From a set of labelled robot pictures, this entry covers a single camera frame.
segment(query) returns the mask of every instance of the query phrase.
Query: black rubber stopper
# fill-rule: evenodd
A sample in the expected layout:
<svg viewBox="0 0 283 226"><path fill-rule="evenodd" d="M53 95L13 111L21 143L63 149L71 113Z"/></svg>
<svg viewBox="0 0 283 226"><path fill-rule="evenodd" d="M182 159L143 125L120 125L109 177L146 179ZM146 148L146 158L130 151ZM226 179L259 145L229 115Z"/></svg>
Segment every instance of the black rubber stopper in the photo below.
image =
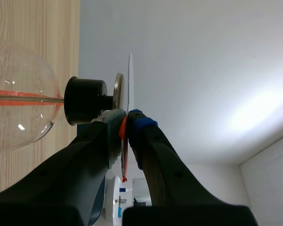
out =
<svg viewBox="0 0 283 226"><path fill-rule="evenodd" d="M70 125L87 124L103 111L111 110L113 96L107 96L107 86L102 80L72 77L64 94L64 111Z"/></svg>

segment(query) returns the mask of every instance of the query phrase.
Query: white tile wall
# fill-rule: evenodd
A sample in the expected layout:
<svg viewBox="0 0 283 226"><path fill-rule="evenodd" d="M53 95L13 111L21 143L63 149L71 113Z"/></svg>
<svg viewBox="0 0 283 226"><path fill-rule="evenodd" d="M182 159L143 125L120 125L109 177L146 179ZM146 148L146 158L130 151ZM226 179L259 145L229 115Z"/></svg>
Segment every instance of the white tile wall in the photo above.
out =
<svg viewBox="0 0 283 226"><path fill-rule="evenodd" d="M251 209L262 226L283 226L283 139L241 165Z"/></svg>

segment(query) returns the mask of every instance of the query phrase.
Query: wood grain panel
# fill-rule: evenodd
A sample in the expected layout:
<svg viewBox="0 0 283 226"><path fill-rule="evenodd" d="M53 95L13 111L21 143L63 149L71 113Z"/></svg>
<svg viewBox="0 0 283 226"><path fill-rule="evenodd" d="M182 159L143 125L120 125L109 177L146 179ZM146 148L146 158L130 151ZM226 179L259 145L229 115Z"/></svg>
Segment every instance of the wood grain panel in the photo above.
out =
<svg viewBox="0 0 283 226"><path fill-rule="evenodd" d="M79 19L79 0L0 0L0 39L38 53L65 86L78 76ZM75 135L76 127L60 121L29 147L0 153L0 191L67 146Z"/></svg>

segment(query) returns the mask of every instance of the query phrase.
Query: blue tape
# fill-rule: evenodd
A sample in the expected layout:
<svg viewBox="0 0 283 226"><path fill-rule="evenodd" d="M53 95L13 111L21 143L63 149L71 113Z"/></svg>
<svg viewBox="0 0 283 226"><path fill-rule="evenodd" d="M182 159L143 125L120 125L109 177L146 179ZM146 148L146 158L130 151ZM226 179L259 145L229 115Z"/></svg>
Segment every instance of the blue tape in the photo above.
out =
<svg viewBox="0 0 283 226"><path fill-rule="evenodd" d="M134 109L130 112L140 112L142 114L142 111L138 109ZM147 126L158 126L157 121L154 121L153 119L146 117L146 118L140 118L136 119L133 122L133 128L132 131L130 131L130 136L129 136L129 143L131 146L136 146L137 145L137 136L139 135L139 132L141 129L147 127ZM136 155L137 155L137 165L140 170L142 170L142 153L136 149Z"/></svg>
<svg viewBox="0 0 283 226"><path fill-rule="evenodd" d="M118 207L118 218L122 217L122 208Z"/></svg>

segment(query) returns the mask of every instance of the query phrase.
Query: white object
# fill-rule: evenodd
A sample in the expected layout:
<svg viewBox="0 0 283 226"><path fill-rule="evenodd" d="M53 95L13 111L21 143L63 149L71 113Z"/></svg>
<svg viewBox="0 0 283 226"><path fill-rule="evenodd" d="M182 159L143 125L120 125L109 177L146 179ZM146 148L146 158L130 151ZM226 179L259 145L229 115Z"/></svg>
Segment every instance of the white object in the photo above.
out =
<svg viewBox="0 0 283 226"><path fill-rule="evenodd" d="M106 221L112 226L116 226L120 222L118 218L118 206L119 206L119 188L121 187L121 179L115 176L107 184L106 191Z"/></svg>
<svg viewBox="0 0 283 226"><path fill-rule="evenodd" d="M133 57L132 53L129 55L128 64L128 107L127 113L134 109L134 79L133 79Z"/></svg>

